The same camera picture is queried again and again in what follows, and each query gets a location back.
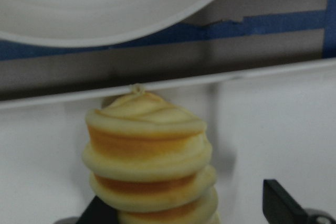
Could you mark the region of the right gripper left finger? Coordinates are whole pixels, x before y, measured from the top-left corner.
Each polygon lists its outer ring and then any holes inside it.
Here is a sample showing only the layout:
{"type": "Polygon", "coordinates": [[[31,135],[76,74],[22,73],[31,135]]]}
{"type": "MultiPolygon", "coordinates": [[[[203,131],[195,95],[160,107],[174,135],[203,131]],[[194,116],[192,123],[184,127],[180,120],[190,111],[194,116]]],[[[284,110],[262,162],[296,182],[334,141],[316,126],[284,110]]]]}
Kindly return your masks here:
{"type": "Polygon", "coordinates": [[[117,211],[95,196],[77,220],[77,224],[118,224],[117,211]]]}

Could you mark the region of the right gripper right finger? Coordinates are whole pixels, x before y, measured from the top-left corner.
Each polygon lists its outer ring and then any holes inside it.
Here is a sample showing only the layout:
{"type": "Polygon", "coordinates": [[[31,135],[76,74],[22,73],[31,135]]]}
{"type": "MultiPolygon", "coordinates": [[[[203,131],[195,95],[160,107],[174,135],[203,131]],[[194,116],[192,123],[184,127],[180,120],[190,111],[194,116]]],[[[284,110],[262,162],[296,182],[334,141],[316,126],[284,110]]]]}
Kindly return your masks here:
{"type": "Polygon", "coordinates": [[[263,181],[263,214],[268,223],[312,223],[308,213],[275,179],[263,181]]]}

